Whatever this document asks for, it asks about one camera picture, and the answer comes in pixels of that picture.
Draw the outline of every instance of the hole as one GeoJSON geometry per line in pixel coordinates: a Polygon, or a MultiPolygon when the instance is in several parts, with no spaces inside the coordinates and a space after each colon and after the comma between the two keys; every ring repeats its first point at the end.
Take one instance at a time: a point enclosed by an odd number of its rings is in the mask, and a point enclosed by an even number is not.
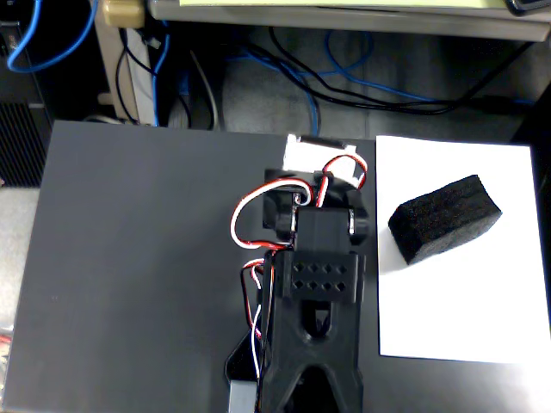
{"type": "Polygon", "coordinates": [[[331,303],[304,300],[301,304],[302,327],[312,338],[323,338],[331,327],[331,303]]]}
{"type": "Polygon", "coordinates": [[[339,412],[329,380],[321,368],[309,367],[302,373],[283,411],[339,412]]]}

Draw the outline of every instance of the white wire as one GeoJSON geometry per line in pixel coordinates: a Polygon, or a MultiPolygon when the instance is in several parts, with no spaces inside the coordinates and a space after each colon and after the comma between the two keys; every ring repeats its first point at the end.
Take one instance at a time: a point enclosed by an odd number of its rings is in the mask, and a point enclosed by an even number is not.
{"type": "Polygon", "coordinates": [[[235,211],[233,211],[232,215],[232,222],[230,223],[230,234],[232,235],[233,241],[240,246],[241,248],[245,248],[247,250],[256,250],[257,248],[260,248],[262,245],[256,245],[256,244],[249,244],[244,243],[241,241],[238,237],[238,234],[235,231],[235,226],[238,222],[238,216],[239,213],[245,208],[245,206],[257,198],[259,195],[264,194],[265,192],[271,191],[272,189],[279,188],[279,187],[286,187],[286,186],[298,186],[303,188],[306,191],[306,201],[299,205],[308,205],[310,201],[312,200],[312,194],[311,194],[311,188],[310,185],[308,185],[306,182],[301,181],[299,179],[294,178],[288,178],[288,179],[279,179],[276,181],[268,182],[261,187],[255,189],[250,194],[246,195],[235,207],[235,211]]]}
{"type": "Polygon", "coordinates": [[[256,336],[255,336],[255,329],[257,328],[257,322],[258,322],[258,316],[260,315],[260,309],[261,305],[258,305],[257,308],[257,314],[255,314],[255,320],[252,322],[252,329],[251,329],[251,348],[252,348],[252,359],[255,362],[255,371],[257,372],[257,379],[260,379],[260,368],[258,367],[258,360],[257,360],[257,348],[256,348],[256,336]]]}
{"type": "Polygon", "coordinates": [[[324,205],[325,194],[327,194],[327,187],[329,187],[329,179],[324,176],[321,180],[321,189],[319,190],[319,202],[317,207],[321,208],[324,205]]]}
{"type": "Polygon", "coordinates": [[[253,265],[251,267],[251,278],[257,283],[258,289],[262,290],[262,286],[260,285],[260,280],[258,279],[257,272],[255,271],[256,267],[259,267],[259,265],[253,265]]]}
{"type": "Polygon", "coordinates": [[[218,126],[220,125],[220,122],[218,120],[218,107],[216,106],[216,100],[214,99],[213,90],[210,87],[210,83],[208,82],[207,75],[205,75],[205,72],[203,71],[203,68],[201,67],[201,64],[199,63],[199,60],[197,60],[197,57],[195,56],[195,53],[193,53],[193,50],[190,50],[189,54],[191,55],[191,58],[193,59],[193,62],[195,63],[195,66],[197,67],[197,71],[199,72],[199,76],[201,76],[201,79],[202,79],[203,83],[205,84],[205,89],[207,90],[208,100],[210,101],[210,106],[213,109],[213,130],[217,130],[218,126]]]}

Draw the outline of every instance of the black wire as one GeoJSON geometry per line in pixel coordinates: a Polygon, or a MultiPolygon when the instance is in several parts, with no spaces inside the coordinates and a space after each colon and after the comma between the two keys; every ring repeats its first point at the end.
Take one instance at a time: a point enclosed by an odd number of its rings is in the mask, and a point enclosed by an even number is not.
{"type": "Polygon", "coordinates": [[[378,103],[380,105],[394,105],[394,104],[396,104],[396,103],[391,103],[391,102],[380,101],[379,99],[374,99],[373,97],[362,95],[362,94],[356,93],[356,92],[351,92],[349,90],[333,88],[316,71],[311,69],[306,64],[302,63],[295,56],[293,56],[291,53],[289,53],[287,50],[285,50],[283,48],[283,46],[277,40],[276,33],[274,32],[274,28],[268,28],[268,30],[269,30],[269,37],[271,38],[272,43],[274,43],[274,46],[277,47],[277,50],[279,50],[280,53],[283,54],[287,59],[291,60],[293,63],[300,66],[302,69],[304,69],[305,71],[310,73],[312,76],[314,76],[316,78],[316,80],[318,82],[320,82],[321,85],[324,88],[330,90],[331,92],[341,93],[343,95],[348,95],[348,96],[352,96],[352,97],[357,97],[358,99],[363,99],[367,102],[378,103]]]}
{"type": "MultiPolygon", "coordinates": [[[[119,29],[119,37],[121,38],[122,46],[124,47],[124,50],[127,53],[127,55],[130,56],[130,59],[132,59],[139,67],[147,71],[149,74],[156,76],[155,71],[147,67],[146,65],[144,65],[142,62],[140,62],[138,58],[134,56],[134,54],[130,50],[130,47],[128,47],[128,37],[127,37],[126,29],[124,28],[119,29]]],[[[183,100],[180,94],[178,94],[178,99],[180,100],[180,103],[183,106],[183,110],[185,111],[186,116],[188,117],[188,129],[191,129],[191,112],[189,111],[189,106],[186,103],[186,101],[183,100]]]]}
{"type": "Polygon", "coordinates": [[[137,125],[138,121],[130,115],[130,112],[128,112],[127,105],[124,103],[124,100],[122,99],[122,93],[121,93],[121,66],[122,66],[122,60],[124,59],[125,54],[127,54],[127,51],[125,49],[122,49],[121,56],[119,57],[119,61],[117,62],[117,70],[115,73],[115,87],[117,89],[117,95],[119,96],[119,102],[121,103],[122,110],[124,110],[124,113],[127,115],[127,118],[134,124],[137,125]]]}
{"type": "MultiPolygon", "coordinates": [[[[295,58],[292,54],[287,52],[281,44],[277,41],[277,38],[274,33],[273,28],[269,28],[270,38],[274,42],[274,45],[277,47],[277,49],[284,54],[288,59],[292,60],[295,64],[299,65],[303,69],[307,70],[309,73],[311,73],[314,77],[316,77],[317,80],[319,80],[319,75],[313,71],[311,68],[309,68],[304,63],[300,62],[297,58],[295,58]]],[[[364,109],[373,109],[373,110],[384,110],[388,112],[399,112],[399,113],[405,113],[405,114],[426,114],[426,115],[433,115],[433,114],[445,114],[447,112],[451,112],[458,107],[465,105],[468,103],[470,99],[472,99],[478,92],[480,92],[483,88],[485,88],[499,73],[501,73],[504,69],[506,69],[512,62],[514,62],[518,57],[520,57],[528,48],[532,46],[532,43],[526,42],[522,46],[520,46],[515,52],[513,52],[507,59],[505,59],[501,64],[499,64],[495,69],[488,72],[477,84],[475,84],[465,95],[463,95],[461,98],[454,100],[454,101],[435,101],[435,102],[406,102],[406,103],[390,103],[390,102],[383,102],[384,104],[367,104],[362,102],[353,102],[353,101],[346,101],[343,99],[336,98],[334,96],[328,96],[323,93],[318,92],[317,90],[311,89],[310,87],[302,84],[301,82],[297,81],[291,73],[286,69],[285,65],[290,65],[293,67],[289,62],[287,62],[284,59],[277,58],[267,50],[261,48],[257,45],[248,44],[246,47],[249,49],[250,52],[257,55],[258,57],[264,57],[267,58],[270,63],[273,65],[276,65],[282,74],[289,79],[291,82],[293,82],[297,87],[301,88],[302,90],[312,94],[313,96],[318,97],[321,100],[336,103],[338,105],[343,105],[347,107],[352,108],[364,108],[364,109]],[[445,105],[444,108],[436,108],[436,109],[415,109],[415,108],[409,108],[409,107],[415,107],[415,106],[442,106],[445,105]]],[[[321,79],[321,84],[326,87],[327,89],[331,91],[336,91],[337,93],[343,93],[349,96],[359,97],[363,100],[369,100],[370,102],[373,101],[372,98],[369,98],[368,96],[355,94],[354,92],[349,92],[348,90],[338,89],[338,88],[332,88],[329,86],[323,79],[321,79]]]]}
{"type": "Polygon", "coordinates": [[[191,129],[191,112],[189,112],[188,104],[186,103],[186,101],[183,100],[183,97],[180,94],[178,94],[178,99],[180,99],[183,110],[186,112],[186,116],[188,116],[188,129],[191,129]]]}
{"type": "Polygon", "coordinates": [[[147,71],[148,73],[155,75],[155,71],[143,63],[141,63],[136,56],[134,56],[134,53],[130,50],[130,47],[128,47],[128,37],[127,32],[125,28],[119,29],[119,37],[121,38],[122,46],[124,47],[124,50],[127,51],[128,56],[130,56],[130,59],[132,59],[136,64],[141,67],[144,71],[147,71]]]}

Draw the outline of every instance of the white paper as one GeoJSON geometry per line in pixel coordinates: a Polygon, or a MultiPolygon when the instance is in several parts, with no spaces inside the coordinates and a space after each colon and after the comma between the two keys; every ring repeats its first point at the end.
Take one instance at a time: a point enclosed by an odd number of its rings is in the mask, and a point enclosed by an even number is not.
{"type": "Polygon", "coordinates": [[[530,150],[380,136],[376,142],[381,354],[549,359],[530,150]],[[388,219],[403,202],[478,175],[503,215],[489,232],[407,266],[388,219]]]}
{"type": "MultiPolygon", "coordinates": [[[[344,153],[356,153],[356,147],[346,145],[344,149],[300,142],[296,136],[288,135],[283,170],[296,170],[313,173],[322,170],[326,163],[344,153]]],[[[331,166],[331,173],[346,182],[357,186],[358,179],[354,177],[356,161],[343,157],[331,166]]]]}

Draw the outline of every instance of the gray tabletop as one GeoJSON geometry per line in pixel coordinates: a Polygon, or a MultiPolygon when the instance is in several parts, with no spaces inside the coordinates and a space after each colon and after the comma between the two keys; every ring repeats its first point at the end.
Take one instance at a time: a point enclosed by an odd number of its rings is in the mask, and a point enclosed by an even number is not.
{"type": "MultiPolygon", "coordinates": [[[[232,242],[230,217],[265,168],[281,167],[285,143],[58,122],[3,407],[225,411],[224,363],[247,331],[238,270],[258,256],[232,242]]],[[[356,144],[375,165],[375,143],[356,144]]],[[[548,411],[527,367],[379,356],[374,172],[362,195],[374,222],[363,246],[364,411],[548,411]]],[[[269,237],[261,222],[253,204],[239,232],[269,237]]]]}

